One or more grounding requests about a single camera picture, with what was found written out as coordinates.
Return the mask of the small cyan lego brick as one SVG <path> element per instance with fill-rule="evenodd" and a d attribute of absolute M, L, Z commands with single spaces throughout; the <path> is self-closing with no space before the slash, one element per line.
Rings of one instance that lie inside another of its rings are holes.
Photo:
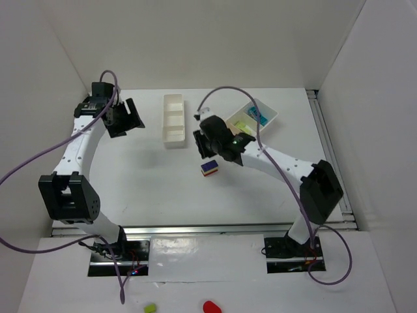
<path fill-rule="evenodd" d="M 263 117 L 263 116 L 260 116 L 260 124 L 264 127 L 267 123 L 268 123 L 268 119 L 267 118 L 265 118 L 265 117 Z"/>

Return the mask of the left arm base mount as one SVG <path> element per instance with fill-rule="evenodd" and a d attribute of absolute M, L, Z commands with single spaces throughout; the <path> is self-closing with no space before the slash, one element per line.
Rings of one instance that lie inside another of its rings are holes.
<path fill-rule="evenodd" d="M 89 262 L 89 277 L 116 276 L 113 259 L 108 249 L 100 243 L 86 245 L 91 251 Z M 126 241 L 124 251 L 114 250 L 115 259 L 121 276 L 130 273 L 132 276 L 147 276 L 149 274 L 149 239 Z"/>

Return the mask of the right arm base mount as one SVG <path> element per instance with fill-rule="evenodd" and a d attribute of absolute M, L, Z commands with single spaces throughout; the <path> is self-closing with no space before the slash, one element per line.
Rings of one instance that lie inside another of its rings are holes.
<path fill-rule="evenodd" d="M 321 242 L 318 237 L 314 241 L 314 249 L 309 243 L 299 245 L 287 237 L 266 237 L 261 254 L 266 258 L 268 274 L 301 273 L 326 271 Z"/>

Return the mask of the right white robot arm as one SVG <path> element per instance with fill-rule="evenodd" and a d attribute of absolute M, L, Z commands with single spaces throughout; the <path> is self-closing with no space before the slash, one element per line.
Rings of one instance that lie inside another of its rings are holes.
<path fill-rule="evenodd" d="M 244 132 L 233 134 L 220 117 L 196 114 L 199 130 L 193 132 L 201 158 L 222 157 L 227 162 L 252 168 L 287 184 L 295 195 L 300 215 L 287 232 L 298 245 L 311 243 L 313 234 L 323 225 L 340 199 L 342 187 L 332 165 L 293 158 L 263 146 Z"/>

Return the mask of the green lego brick from stack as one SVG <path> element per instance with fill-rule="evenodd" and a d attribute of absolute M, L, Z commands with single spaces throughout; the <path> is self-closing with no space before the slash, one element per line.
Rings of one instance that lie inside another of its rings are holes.
<path fill-rule="evenodd" d="M 245 134 L 248 134 L 248 135 L 252 135 L 252 131 L 250 130 L 250 129 L 247 129 L 247 128 L 244 128 L 243 130 L 242 130 Z"/>

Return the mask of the cyan lego stack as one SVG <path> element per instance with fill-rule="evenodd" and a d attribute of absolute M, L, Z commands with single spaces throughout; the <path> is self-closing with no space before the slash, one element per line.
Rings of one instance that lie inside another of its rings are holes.
<path fill-rule="evenodd" d="M 255 106 L 251 106 L 250 108 L 248 108 L 247 114 L 254 120 L 257 120 L 260 118 L 260 116 L 262 116 L 259 110 Z"/>

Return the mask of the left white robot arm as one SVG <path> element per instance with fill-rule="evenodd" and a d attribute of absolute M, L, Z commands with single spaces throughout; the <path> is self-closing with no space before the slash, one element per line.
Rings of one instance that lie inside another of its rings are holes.
<path fill-rule="evenodd" d="M 68 143 L 52 173 L 41 175 L 38 181 L 50 218 L 99 235 L 93 245 L 97 253 L 121 257 L 127 239 L 123 228 L 101 212 L 100 197 L 89 182 L 96 148 L 104 134 L 118 138 L 144 126 L 131 98 L 121 101 L 113 84 L 94 82 L 91 95 L 74 110 L 75 139 Z"/>

